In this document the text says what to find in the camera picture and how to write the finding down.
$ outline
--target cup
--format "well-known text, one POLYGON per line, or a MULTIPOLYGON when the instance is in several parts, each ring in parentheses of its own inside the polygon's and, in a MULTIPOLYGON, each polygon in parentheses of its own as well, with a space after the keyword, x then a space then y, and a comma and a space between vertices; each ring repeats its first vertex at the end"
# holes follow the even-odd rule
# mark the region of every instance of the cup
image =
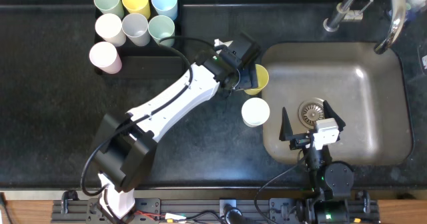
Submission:
POLYGON ((104 14, 111 13, 123 18, 125 12, 120 0, 93 0, 95 6, 104 14))
POLYGON ((115 47, 120 47, 126 42, 125 33, 121 30, 121 20, 117 15, 108 13, 100 16, 96 20, 95 31, 115 47))
POLYGON ((148 0, 121 0, 129 13, 139 13, 149 19, 151 15, 148 0))
POLYGON ((257 127, 264 124, 270 116, 270 107, 266 101, 254 97, 247 100, 242 106, 243 122, 248 127, 257 127))
POLYGON ((259 64, 255 64, 255 68, 256 78, 258 79, 258 87, 245 90, 245 92, 249 95, 257 95, 268 84, 269 76, 267 69, 259 64))
MULTIPOLYGON (((158 44, 160 39, 175 35, 175 24, 169 17, 155 16, 148 23, 148 32, 158 44)), ((174 42, 174 39, 169 39, 162 41, 161 44, 171 47, 174 42)))
POLYGON ((135 45, 143 47, 149 43, 148 21, 142 14, 132 13, 123 18, 123 32, 135 45))
POLYGON ((151 0, 157 14, 165 15, 173 21, 178 16, 178 0, 151 0))
POLYGON ((116 74, 121 69, 121 60, 113 44, 107 41, 96 43, 89 52, 92 64, 109 74, 116 74))

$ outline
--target chrome faucet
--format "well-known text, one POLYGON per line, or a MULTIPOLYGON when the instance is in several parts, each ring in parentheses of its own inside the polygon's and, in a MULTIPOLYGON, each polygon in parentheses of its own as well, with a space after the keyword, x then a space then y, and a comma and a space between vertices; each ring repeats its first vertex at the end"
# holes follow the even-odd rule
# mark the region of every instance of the chrome faucet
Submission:
MULTIPOLYGON (((342 3, 339 3, 332 13, 332 16, 325 19, 323 22, 324 28, 330 32, 337 31, 338 27, 340 26, 340 22, 345 20, 346 16, 349 15, 350 6, 353 4, 353 2, 354 0, 343 0, 342 3)), ((356 16, 361 15, 367 6, 365 6, 359 12, 356 11, 356 16)), ((377 54, 383 54, 385 51, 387 51, 387 49, 389 49, 398 38, 405 20, 406 0, 392 0, 392 13, 392 21, 387 37, 381 43, 375 45, 374 51, 377 54)))

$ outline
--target sink basin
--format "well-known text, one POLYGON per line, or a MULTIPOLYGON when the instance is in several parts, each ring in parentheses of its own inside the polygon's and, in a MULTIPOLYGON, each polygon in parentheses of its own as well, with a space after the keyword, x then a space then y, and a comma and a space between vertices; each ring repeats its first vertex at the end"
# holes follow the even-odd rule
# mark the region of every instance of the sink basin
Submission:
POLYGON ((262 99, 270 106, 264 146, 282 163, 296 163, 298 151, 279 141, 282 107, 292 129, 303 133, 323 118, 322 100, 346 122, 341 140, 329 146, 334 160, 352 165, 401 163, 412 135, 399 58, 374 43, 282 43, 270 47, 262 65, 270 82, 262 99))

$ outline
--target drain strainer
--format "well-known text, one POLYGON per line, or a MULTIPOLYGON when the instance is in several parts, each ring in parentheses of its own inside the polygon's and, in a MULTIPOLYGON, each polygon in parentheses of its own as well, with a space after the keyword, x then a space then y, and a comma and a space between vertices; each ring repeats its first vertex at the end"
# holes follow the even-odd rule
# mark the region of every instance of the drain strainer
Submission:
POLYGON ((303 125, 313 128, 315 121, 325 119, 323 100, 313 97, 304 101, 298 108, 298 116, 303 125))

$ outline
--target wooden floor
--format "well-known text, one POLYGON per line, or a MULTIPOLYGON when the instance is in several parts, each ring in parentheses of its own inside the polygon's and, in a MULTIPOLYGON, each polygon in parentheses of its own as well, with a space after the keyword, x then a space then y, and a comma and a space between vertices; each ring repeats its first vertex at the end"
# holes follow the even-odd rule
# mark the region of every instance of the wooden floor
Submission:
MULTIPOLYGON (((8 201, 7 206, 14 224, 50 223, 52 201, 8 201)), ((381 224, 427 223, 427 201, 379 201, 381 224)), ((3 224, 9 224, 3 208, 3 224)))

